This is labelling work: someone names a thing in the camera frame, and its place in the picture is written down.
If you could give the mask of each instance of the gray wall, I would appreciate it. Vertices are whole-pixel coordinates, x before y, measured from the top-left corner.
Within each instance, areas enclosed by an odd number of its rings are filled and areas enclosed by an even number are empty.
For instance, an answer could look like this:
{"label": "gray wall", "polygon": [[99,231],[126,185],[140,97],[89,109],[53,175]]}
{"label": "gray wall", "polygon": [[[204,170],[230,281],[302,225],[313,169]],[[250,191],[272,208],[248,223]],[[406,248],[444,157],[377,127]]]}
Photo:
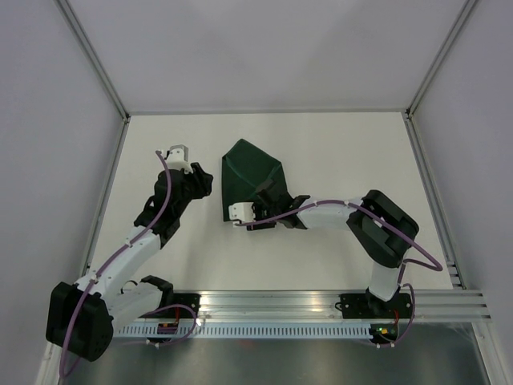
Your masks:
{"label": "gray wall", "polygon": [[33,383],[121,119],[51,0],[0,11],[0,383]]}
{"label": "gray wall", "polygon": [[71,0],[127,108],[404,108],[463,0]]}
{"label": "gray wall", "polygon": [[463,277],[513,363],[513,2],[480,2],[416,116]]}

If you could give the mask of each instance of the purple cable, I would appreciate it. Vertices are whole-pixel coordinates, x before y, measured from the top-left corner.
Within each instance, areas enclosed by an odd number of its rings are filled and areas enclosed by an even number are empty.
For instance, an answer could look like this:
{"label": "purple cable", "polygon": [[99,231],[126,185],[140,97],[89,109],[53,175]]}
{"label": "purple cable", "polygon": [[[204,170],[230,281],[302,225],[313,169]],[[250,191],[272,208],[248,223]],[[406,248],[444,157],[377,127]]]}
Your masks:
{"label": "purple cable", "polygon": [[[162,207],[160,208],[157,215],[155,215],[155,218],[153,218],[153,221],[150,222],[150,224],[141,231],[139,234],[137,234],[135,237],[133,237],[130,240],[130,243],[137,242],[141,237],[143,237],[148,231],[151,230],[153,225],[160,219],[162,214],[164,213],[165,209],[168,206],[169,198],[171,197],[171,173],[169,172],[168,165],[166,164],[166,160],[162,156],[161,151],[155,151],[155,154],[159,157],[160,162],[164,166],[164,171],[166,172],[166,179],[168,181],[168,190],[166,192],[166,198],[164,199],[164,203],[162,204]],[[105,269],[126,249],[128,249],[128,245],[121,246],[115,253],[113,253],[106,261],[103,263],[103,265],[98,269],[96,272],[96,277],[100,278],[102,276],[102,273],[105,271]],[[70,340],[71,340],[71,332],[73,331],[73,327],[75,326],[77,317],[79,316],[79,312],[82,309],[83,303],[86,301],[87,295],[91,292],[91,289],[95,283],[93,281],[90,281],[87,285],[86,289],[83,291],[82,296],[80,297],[79,301],[77,302],[77,306],[75,307],[75,310],[73,310],[73,314],[70,318],[70,323],[67,326],[66,335],[64,336],[64,342],[63,342],[63,351],[61,353],[61,359],[59,364],[59,376],[62,379],[65,379],[68,375],[71,374],[71,372],[76,368],[78,360],[73,364],[71,369],[66,373],[66,358],[67,358],[67,349],[70,346]]]}
{"label": "purple cable", "polygon": [[[169,341],[169,342],[159,343],[160,347],[167,346],[167,345],[175,345],[178,342],[182,342],[185,339],[187,339],[188,336],[191,335],[192,332],[194,331],[194,329],[196,328],[196,320],[197,320],[196,313],[194,313],[194,310],[191,309],[189,306],[181,305],[179,303],[176,303],[174,305],[164,306],[164,307],[161,307],[160,309],[150,311],[149,313],[146,313],[145,315],[141,316],[141,318],[143,318],[143,317],[146,317],[148,315],[160,313],[161,311],[168,310],[168,309],[175,309],[177,307],[180,308],[180,309],[185,309],[186,311],[188,311],[191,314],[191,316],[192,316],[192,327],[189,329],[189,331],[185,334],[184,337],[180,337],[177,340],[173,340],[173,341]],[[147,342],[146,341],[133,341],[133,342],[126,342],[126,343],[124,343],[124,345],[140,345],[140,344],[147,344]]]}
{"label": "purple cable", "polygon": [[[343,206],[349,206],[349,207],[351,207],[353,209],[361,211],[362,213],[364,213],[368,217],[371,217],[376,222],[381,224],[383,227],[385,227],[386,229],[388,229],[389,231],[391,231],[392,233],[394,233],[395,235],[400,237],[408,245],[414,247],[420,254],[422,254],[424,257],[429,259],[429,261],[433,264],[433,265],[429,265],[429,264],[427,264],[425,262],[417,261],[416,259],[407,258],[407,259],[402,261],[403,265],[405,265],[406,263],[414,263],[414,264],[417,264],[417,265],[420,265],[420,266],[424,266],[427,269],[434,270],[434,271],[442,271],[443,270],[442,265],[440,264],[440,262],[438,262],[436,260],[435,257],[433,257],[431,254],[429,254],[427,251],[425,251],[418,243],[416,243],[410,237],[405,235],[402,231],[396,229],[395,227],[393,227],[389,223],[385,222],[384,220],[382,220],[380,217],[378,217],[376,214],[372,213],[368,209],[366,209],[364,207],[361,207],[360,205],[356,205],[356,204],[354,204],[352,202],[345,203],[344,201],[340,201],[340,200],[336,200],[336,199],[327,199],[327,200],[323,200],[323,201],[318,201],[316,203],[311,203],[309,205],[300,207],[299,209],[294,209],[294,210],[288,211],[287,213],[276,215],[275,217],[267,218],[267,219],[264,219],[262,221],[239,223],[239,224],[236,224],[236,226],[263,225],[265,223],[274,222],[274,221],[277,221],[277,220],[279,220],[281,218],[285,218],[285,217],[288,217],[289,215],[300,213],[301,211],[305,211],[307,209],[311,209],[312,207],[316,207],[316,206],[319,206],[319,205],[343,205]],[[402,268],[401,273],[399,273],[399,276],[400,276],[401,279],[402,279],[402,275],[403,274],[404,274],[404,269]]]}

